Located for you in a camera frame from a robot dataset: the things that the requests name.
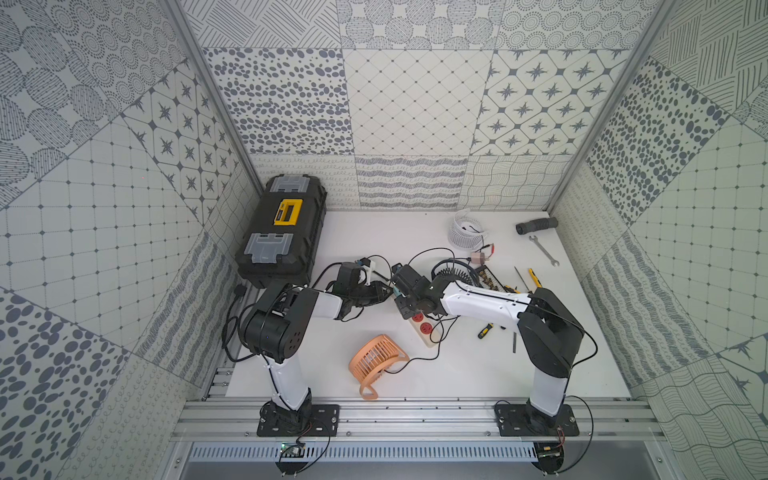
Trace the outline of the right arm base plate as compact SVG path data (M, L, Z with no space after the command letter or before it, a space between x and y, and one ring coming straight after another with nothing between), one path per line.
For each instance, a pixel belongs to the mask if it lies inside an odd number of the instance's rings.
M566 437L580 435L575 415L570 405L563 404L558 413L548 416L528 403L513 404L499 401L494 405L494 415L499 435L502 437Z

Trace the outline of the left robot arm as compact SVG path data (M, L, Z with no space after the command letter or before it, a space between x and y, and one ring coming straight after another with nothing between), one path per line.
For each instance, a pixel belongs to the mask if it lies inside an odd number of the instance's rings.
M311 383L303 376L331 375L352 352L357 334L351 329L363 313L392 295L383 282L315 289L285 281L272 282L240 322L240 341L251 355L266 361L272 402L280 412L304 415L311 404Z

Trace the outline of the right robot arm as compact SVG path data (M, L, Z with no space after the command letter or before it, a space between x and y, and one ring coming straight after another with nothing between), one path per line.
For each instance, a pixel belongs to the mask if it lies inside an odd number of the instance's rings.
M392 268L391 281L405 319L417 313L461 316L517 331L535 368L528 412L551 421L560 414L586 331L551 290L502 293L446 276L429 280L407 264Z

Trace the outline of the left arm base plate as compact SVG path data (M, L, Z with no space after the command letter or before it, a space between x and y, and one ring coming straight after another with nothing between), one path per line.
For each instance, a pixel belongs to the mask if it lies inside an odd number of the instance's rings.
M338 404L307 404L291 411L268 401L259 412L257 436L335 437L340 410Z

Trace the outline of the beige red power strip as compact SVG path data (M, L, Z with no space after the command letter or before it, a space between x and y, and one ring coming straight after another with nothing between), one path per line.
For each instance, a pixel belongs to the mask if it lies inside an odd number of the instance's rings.
M423 313L417 313L407 318L406 321L428 348L437 346L440 339L440 334L435 332L435 329L439 328L440 325L438 320L425 316Z

